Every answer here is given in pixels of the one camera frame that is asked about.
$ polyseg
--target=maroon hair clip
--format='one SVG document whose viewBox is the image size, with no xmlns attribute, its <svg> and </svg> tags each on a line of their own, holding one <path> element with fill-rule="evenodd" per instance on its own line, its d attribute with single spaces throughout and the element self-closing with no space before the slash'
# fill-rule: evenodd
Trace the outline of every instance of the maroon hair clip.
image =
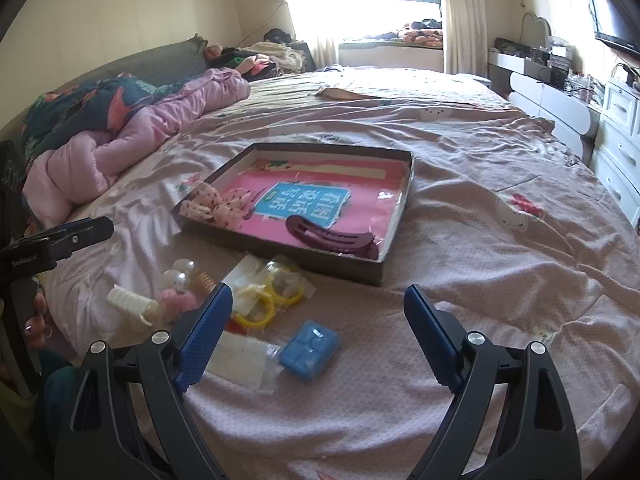
<svg viewBox="0 0 640 480">
<path fill-rule="evenodd" d="M 341 233 L 325 229 L 300 215 L 285 220 L 287 231 L 302 243 L 332 253 L 353 254 L 370 260 L 378 259 L 378 246 L 373 233 Z"/>
</svg>

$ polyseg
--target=gold spring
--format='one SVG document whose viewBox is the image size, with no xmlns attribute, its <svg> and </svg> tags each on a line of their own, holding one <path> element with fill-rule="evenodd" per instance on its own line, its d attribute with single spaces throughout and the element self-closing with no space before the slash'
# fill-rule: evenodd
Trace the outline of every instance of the gold spring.
<svg viewBox="0 0 640 480">
<path fill-rule="evenodd" d="M 217 285 L 206 272 L 202 271 L 196 275 L 195 284 L 199 286 L 205 294 L 211 294 Z"/>
</svg>

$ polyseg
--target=white dresser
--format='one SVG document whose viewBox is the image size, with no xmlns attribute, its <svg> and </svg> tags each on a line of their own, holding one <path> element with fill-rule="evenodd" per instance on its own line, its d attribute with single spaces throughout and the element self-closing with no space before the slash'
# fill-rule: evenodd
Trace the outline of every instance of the white dresser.
<svg viewBox="0 0 640 480">
<path fill-rule="evenodd" d="M 607 83 L 590 164 L 637 230 L 640 218 L 640 93 L 623 82 Z"/>
<path fill-rule="evenodd" d="M 553 136 L 589 165 L 600 112 L 542 81 L 514 72 L 509 101 L 532 117 L 556 123 Z"/>
</svg>

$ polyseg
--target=person's hand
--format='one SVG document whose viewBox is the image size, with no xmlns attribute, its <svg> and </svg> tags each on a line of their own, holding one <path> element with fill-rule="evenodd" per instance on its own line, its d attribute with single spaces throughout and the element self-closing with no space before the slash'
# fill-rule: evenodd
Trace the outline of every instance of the person's hand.
<svg viewBox="0 0 640 480">
<path fill-rule="evenodd" d="M 27 347 L 31 350 L 40 350 L 45 345 L 45 338 L 51 335 L 51 327 L 44 322 L 44 315 L 49 305 L 41 292 L 33 298 L 33 309 L 36 315 L 27 320 L 24 333 L 27 336 Z"/>
</svg>

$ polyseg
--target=drawer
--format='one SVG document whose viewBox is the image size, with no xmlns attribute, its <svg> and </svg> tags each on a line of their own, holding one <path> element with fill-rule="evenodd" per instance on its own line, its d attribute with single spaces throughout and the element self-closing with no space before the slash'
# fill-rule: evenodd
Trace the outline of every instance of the drawer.
<svg viewBox="0 0 640 480">
<path fill-rule="evenodd" d="M 600 123 L 596 147 L 602 150 L 631 183 L 640 189 L 640 151 L 635 148 L 607 119 Z"/>
<path fill-rule="evenodd" d="M 591 170 L 609 191 L 633 228 L 637 229 L 640 218 L 640 194 L 600 150 L 596 150 L 591 159 Z"/>
<path fill-rule="evenodd" d="M 523 95 L 535 104 L 539 105 L 540 101 L 542 101 L 542 87 L 544 84 L 540 81 L 518 74 L 517 72 L 513 72 L 511 73 L 510 84 L 514 92 Z"/>
<path fill-rule="evenodd" d="M 634 126 L 633 137 L 636 146 L 640 146 L 640 110 L 636 110 L 636 125 Z"/>
<path fill-rule="evenodd" d="M 631 135 L 636 120 L 638 100 L 623 89 L 612 84 L 607 86 L 604 97 L 604 114 L 617 124 L 625 135 Z"/>
<path fill-rule="evenodd" d="M 584 140 L 578 132 L 564 124 L 557 117 L 548 113 L 544 108 L 540 108 L 540 117 L 553 121 L 556 127 L 551 134 L 568 147 L 583 164 L 588 165 L 591 160 L 591 152 L 593 151 L 593 141 Z"/>
<path fill-rule="evenodd" d="M 542 86 L 542 101 L 540 101 L 540 107 L 560 119 L 580 135 L 585 135 L 589 132 L 593 133 L 595 131 L 598 120 L 596 120 L 592 130 L 591 112 L 585 103 L 574 97 L 569 97 L 564 92 L 552 86 L 540 86 Z"/>
<path fill-rule="evenodd" d="M 509 94 L 509 102 L 517 106 L 520 110 L 526 113 L 531 117 L 539 117 L 540 116 L 540 107 L 535 104 L 535 102 L 531 101 L 529 98 L 524 97 L 519 92 L 511 92 Z"/>
</svg>

